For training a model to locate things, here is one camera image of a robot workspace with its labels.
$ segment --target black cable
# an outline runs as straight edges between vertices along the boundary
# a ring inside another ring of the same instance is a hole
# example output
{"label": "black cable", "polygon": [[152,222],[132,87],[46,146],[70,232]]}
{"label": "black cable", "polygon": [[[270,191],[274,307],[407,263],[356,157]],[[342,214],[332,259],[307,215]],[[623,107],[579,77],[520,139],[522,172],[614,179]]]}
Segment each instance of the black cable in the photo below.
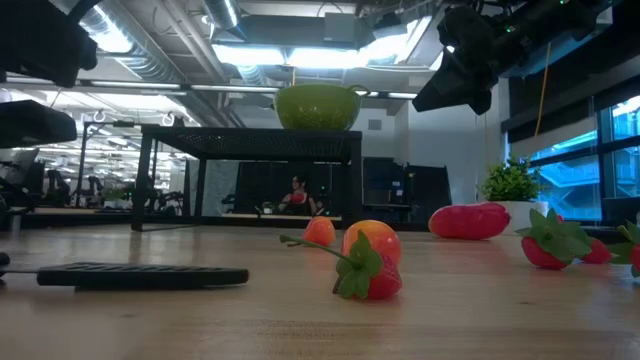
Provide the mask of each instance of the black cable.
{"label": "black cable", "polygon": [[89,10],[98,5],[100,1],[102,0],[80,0],[67,16],[72,22],[79,23]]}

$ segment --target window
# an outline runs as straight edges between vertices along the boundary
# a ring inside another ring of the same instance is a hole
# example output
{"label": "window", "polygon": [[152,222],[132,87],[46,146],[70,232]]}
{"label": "window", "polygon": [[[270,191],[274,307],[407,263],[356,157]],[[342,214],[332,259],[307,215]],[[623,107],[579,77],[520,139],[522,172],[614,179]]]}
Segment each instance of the window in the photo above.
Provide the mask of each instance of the window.
{"label": "window", "polygon": [[571,220],[602,219],[598,157],[557,162],[540,167],[538,201]]}
{"label": "window", "polygon": [[531,157],[531,160],[544,159],[550,156],[566,154],[575,150],[580,150],[592,146],[596,146],[598,142],[598,132],[596,130],[589,131],[586,134],[576,136],[573,139],[563,141],[561,143],[542,149]]}
{"label": "window", "polygon": [[640,147],[614,152],[615,189],[617,198],[640,196]]}
{"label": "window", "polygon": [[640,134],[640,96],[611,108],[613,139],[622,140]]}

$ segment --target strawberry leaves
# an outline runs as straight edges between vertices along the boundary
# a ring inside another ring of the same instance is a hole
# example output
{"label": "strawberry leaves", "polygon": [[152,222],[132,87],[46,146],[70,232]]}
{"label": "strawberry leaves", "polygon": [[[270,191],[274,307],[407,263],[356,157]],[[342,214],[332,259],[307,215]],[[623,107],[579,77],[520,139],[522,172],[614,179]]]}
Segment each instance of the strawberry leaves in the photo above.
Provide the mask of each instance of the strawberry leaves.
{"label": "strawberry leaves", "polygon": [[[627,220],[626,227],[620,225],[617,229],[628,242],[607,246],[609,252],[615,255],[609,263],[618,265],[633,264],[632,253],[634,247],[640,246],[640,229],[629,220]],[[631,265],[631,275],[634,278],[640,277],[640,269],[637,268],[637,264]]]}
{"label": "strawberry leaves", "polygon": [[530,228],[517,230],[525,237],[532,237],[540,248],[565,264],[574,257],[591,253],[592,239],[577,222],[558,221],[558,215],[551,209],[545,217],[535,209],[529,211]]}
{"label": "strawberry leaves", "polygon": [[286,235],[280,235],[280,242],[287,246],[307,245],[319,248],[339,257],[340,260],[336,264],[339,278],[334,291],[344,298],[357,296],[360,299],[366,299],[371,278],[380,274],[383,268],[380,254],[371,247],[369,239],[362,230],[358,231],[358,240],[351,246],[349,256],[344,256],[329,247]]}

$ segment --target green bowl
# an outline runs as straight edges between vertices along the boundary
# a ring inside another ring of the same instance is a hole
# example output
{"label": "green bowl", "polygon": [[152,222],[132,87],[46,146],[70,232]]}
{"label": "green bowl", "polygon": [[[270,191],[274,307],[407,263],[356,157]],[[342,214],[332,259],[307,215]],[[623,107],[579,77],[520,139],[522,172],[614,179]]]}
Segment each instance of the green bowl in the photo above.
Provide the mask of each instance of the green bowl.
{"label": "green bowl", "polygon": [[349,130],[360,112],[361,98],[353,85],[295,85],[276,93],[274,105],[285,129]]}

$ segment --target person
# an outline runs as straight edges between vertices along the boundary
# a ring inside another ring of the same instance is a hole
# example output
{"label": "person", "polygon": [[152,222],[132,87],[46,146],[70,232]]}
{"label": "person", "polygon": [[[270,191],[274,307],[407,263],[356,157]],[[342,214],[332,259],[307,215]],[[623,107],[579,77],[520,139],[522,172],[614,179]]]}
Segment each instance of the person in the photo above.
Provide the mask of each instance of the person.
{"label": "person", "polygon": [[307,192],[307,184],[307,178],[304,176],[297,175],[291,179],[291,187],[293,188],[293,191],[282,199],[282,202],[278,206],[281,212],[286,209],[295,211],[294,208],[303,208],[303,211],[301,212],[305,215],[314,215],[316,213],[316,203]]}

